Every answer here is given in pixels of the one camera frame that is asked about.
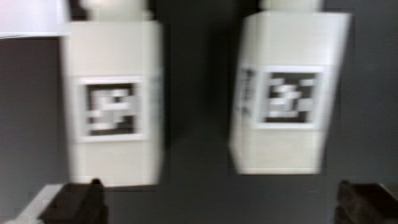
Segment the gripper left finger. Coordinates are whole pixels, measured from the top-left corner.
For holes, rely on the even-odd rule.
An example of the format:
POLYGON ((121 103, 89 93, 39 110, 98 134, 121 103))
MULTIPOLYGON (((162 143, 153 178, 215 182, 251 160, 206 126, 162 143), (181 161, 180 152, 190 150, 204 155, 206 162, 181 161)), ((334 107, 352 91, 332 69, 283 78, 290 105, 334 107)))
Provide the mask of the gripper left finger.
POLYGON ((39 220, 43 224, 109 224, 105 187, 98 179, 62 186, 39 220))

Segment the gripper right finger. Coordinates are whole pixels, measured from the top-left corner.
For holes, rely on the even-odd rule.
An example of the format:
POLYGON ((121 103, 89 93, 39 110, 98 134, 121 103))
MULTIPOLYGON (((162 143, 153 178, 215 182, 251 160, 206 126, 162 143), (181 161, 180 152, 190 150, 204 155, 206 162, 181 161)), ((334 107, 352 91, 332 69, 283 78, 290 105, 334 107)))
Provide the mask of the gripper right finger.
POLYGON ((398 199, 377 183, 339 182, 334 224, 398 224, 398 199))

